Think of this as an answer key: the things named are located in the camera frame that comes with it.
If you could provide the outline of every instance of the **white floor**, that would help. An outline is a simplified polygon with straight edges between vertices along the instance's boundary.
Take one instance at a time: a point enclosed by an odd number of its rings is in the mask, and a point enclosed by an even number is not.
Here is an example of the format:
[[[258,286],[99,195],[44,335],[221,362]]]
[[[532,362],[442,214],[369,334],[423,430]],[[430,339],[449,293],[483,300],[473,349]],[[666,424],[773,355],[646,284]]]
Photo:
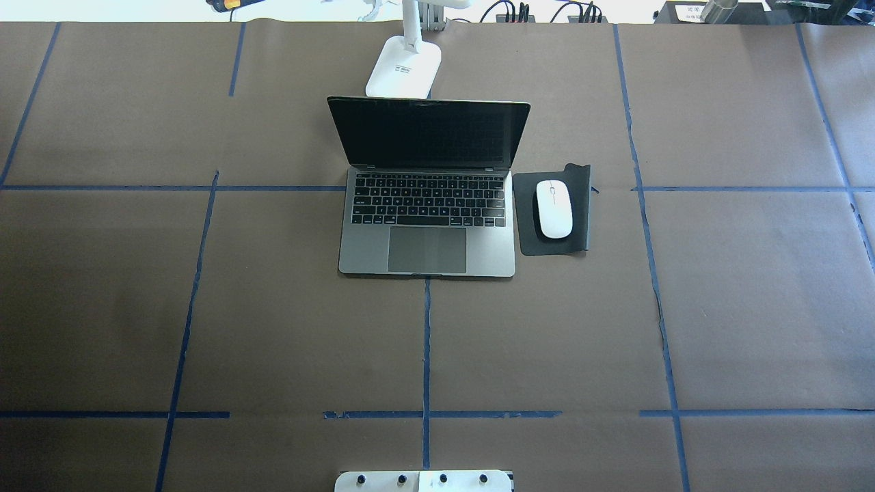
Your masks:
[[[742,0],[759,3],[760,0]],[[448,18],[464,18],[473,22],[480,20],[494,0],[474,0],[464,10],[445,9]],[[531,0],[530,13],[538,22],[548,22],[561,0]],[[664,0],[598,0],[605,16],[615,24],[650,24],[654,11]],[[234,13],[234,20],[275,18],[289,21],[357,21],[374,7],[374,0],[264,0],[249,5]],[[504,11],[498,6],[487,16],[494,22],[496,13]],[[572,7],[565,8],[556,22],[567,22],[566,14],[573,14]],[[401,18],[400,0],[383,0],[383,6],[374,20]],[[121,0],[29,0],[0,2],[0,21],[82,21],[82,22],[221,22],[229,20],[227,13],[213,11],[204,0],[150,0],[149,2],[124,2]]]

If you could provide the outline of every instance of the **touchpad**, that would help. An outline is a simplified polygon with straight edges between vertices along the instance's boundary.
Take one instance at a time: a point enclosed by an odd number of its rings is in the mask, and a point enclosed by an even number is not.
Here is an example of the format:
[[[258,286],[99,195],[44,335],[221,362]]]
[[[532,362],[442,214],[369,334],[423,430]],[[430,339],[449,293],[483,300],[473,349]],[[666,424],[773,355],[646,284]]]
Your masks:
[[[465,273],[463,228],[392,228],[388,270],[411,273]]]

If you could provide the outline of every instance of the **yellow and black tool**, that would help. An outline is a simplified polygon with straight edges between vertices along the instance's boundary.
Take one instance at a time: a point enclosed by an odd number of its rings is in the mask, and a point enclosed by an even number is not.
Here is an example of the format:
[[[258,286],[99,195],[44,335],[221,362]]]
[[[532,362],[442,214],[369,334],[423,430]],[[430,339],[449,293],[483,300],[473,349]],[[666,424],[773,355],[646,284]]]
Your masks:
[[[206,0],[206,2],[212,5],[213,9],[217,12],[227,12],[263,1],[264,0]]]

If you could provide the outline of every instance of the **white label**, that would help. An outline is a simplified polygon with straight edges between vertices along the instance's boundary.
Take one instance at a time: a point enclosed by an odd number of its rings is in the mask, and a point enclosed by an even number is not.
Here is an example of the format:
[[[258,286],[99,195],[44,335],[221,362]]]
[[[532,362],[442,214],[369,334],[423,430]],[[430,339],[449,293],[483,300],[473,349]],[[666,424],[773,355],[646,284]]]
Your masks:
[[[677,20],[681,22],[704,22],[702,20],[702,5],[675,5]]]

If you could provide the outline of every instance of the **laptop keyboard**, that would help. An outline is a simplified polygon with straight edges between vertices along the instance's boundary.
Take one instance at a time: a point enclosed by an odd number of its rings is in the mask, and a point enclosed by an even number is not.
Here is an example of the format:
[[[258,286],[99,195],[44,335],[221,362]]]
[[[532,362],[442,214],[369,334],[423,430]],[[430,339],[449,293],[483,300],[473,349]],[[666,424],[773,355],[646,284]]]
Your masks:
[[[506,227],[503,176],[360,173],[353,224]]]

